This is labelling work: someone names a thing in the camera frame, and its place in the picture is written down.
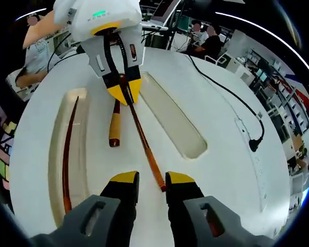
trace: person in black shirt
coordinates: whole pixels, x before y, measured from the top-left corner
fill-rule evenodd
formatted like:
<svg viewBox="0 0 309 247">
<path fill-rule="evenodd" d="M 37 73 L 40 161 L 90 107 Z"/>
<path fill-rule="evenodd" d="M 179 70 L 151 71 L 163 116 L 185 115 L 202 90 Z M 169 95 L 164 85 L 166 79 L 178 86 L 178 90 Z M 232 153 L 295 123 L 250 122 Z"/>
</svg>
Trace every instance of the person in black shirt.
<svg viewBox="0 0 309 247">
<path fill-rule="evenodd" d="M 213 59 L 217 59 L 222 48 L 222 42 L 220 40 L 221 27 L 217 24 L 212 24 L 209 28 L 212 30 L 212 35 L 206 39 L 206 41 L 193 51 L 193 56 L 204 59 L 205 56 L 210 56 Z"/>
</svg>

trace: orange rod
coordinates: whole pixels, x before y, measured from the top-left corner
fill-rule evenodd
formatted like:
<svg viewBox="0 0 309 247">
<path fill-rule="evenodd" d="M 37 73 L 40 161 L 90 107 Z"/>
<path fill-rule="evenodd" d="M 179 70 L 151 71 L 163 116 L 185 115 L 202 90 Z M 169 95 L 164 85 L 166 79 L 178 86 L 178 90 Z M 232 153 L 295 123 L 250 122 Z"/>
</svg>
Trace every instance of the orange rod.
<svg viewBox="0 0 309 247">
<path fill-rule="evenodd" d="M 134 108 L 134 106 L 132 104 L 129 105 L 129 106 L 130 106 L 130 110 L 131 110 L 133 118 L 134 118 L 134 122 L 135 122 L 135 125 L 136 125 L 136 128 L 137 128 L 140 140 L 141 140 L 141 142 L 143 144 L 145 154 L 146 154 L 146 156 L 148 158 L 148 161 L 149 161 L 150 168 L 152 170 L 153 176 L 154 176 L 156 182 L 158 183 L 161 191 L 165 192 L 166 191 L 165 181 L 163 180 L 163 177 L 161 175 L 160 169 L 159 169 L 159 167 L 158 167 L 158 165 L 157 165 L 157 163 L 155 161 L 153 153 L 152 153 L 152 151 L 151 151 L 151 149 L 149 147 L 149 144 L 148 144 L 148 142 L 146 140 L 146 137 L 144 135 L 143 129 L 142 129 L 142 127 L 140 125 L 140 122 L 138 120 L 135 108 Z"/>
<path fill-rule="evenodd" d="M 74 117 L 76 115 L 78 101 L 79 101 L 79 97 L 77 97 L 77 100 L 74 104 L 74 107 L 73 107 L 73 110 L 72 110 L 72 113 L 71 113 L 71 118 L 70 118 L 70 121 L 68 123 L 65 145 L 64 145 L 64 152 L 63 152 L 63 174 L 62 174 L 63 202 L 64 202 L 64 209 L 65 209 L 66 214 L 72 209 L 70 192 L 69 192 L 69 187 L 68 187 L 68 153 L 69 153 L 69 150 L 70 150 L 72 127 L 73 127 Z"/>
</svg>

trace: wooden handle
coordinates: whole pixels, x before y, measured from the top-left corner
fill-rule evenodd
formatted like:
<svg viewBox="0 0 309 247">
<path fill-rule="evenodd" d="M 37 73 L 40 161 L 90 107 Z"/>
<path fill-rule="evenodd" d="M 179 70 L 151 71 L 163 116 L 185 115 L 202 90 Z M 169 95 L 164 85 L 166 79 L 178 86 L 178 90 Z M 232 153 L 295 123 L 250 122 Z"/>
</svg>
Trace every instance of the wooden handle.
<svg viewBox="0 0 309 247">
<path fill-rule="evenodd" d="M 152 170 L 152 173 L 153 173 L 153 176 L 154 176 L 156 182 L 158 183 L 161 191 L 165 192 L 166 191 L 165 181 L 163 180 L 163 177 L 161 175 L 161 172 L 159 170 L 158 165 L 156 164 L 156 161 L 155 161 L 155 158 L 153 156 L 151 149 L 146 148 L 145 153 L 146 153 L 146 156 L 149 160 L 149 164 L 150 164 L 150 167 L 151 167 L 151 170 Z"/>
<path fill-rule="evenodd" d="M 120 102 L 116 99 L 111 119 L 110 132 L 108 134 L 108 143 L 110 147 L 120 146 L 120 125 Z"/>
</svg>

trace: robotic arm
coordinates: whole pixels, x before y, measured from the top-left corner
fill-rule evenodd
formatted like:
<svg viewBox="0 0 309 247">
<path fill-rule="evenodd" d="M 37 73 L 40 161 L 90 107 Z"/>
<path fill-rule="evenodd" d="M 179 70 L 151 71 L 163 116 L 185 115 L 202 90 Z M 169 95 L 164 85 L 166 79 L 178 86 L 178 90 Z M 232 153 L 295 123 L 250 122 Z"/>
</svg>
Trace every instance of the robotic arm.
<svg viewBox="0 0 309 247">
<path fill-rule="evenodd" d="M 54 21 L 67 21 L 73 39 L 81 42 L 90 66 L 103 77 L 108 92 L 125 105 L 136 103 L 141 85 L 138 66 L 143 62 L 144 49 L 138 1 L 57 0 L 53 8 Z M 121 49 L 126 85 L 119 84 L 110 51 L 111 37 Z"/>
</svg>

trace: green indicator light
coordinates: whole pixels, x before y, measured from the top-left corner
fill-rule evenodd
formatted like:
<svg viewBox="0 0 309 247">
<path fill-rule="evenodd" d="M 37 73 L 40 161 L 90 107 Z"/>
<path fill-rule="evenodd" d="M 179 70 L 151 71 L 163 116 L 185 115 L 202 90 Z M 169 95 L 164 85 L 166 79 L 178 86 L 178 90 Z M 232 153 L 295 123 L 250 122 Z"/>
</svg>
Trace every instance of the green indicator light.
<svg viewBox="0 0 309 247">
<path fill-rule="evenodd" d="M 105 11 L 105 10 L 102 10 L 102 11 L 99 11 L 99 12 L 93 14 L 93 17 L 99 16 L 99 15 L 105 14 L 105 13 L 106 13 L 106 11 Z"/>
</svg>

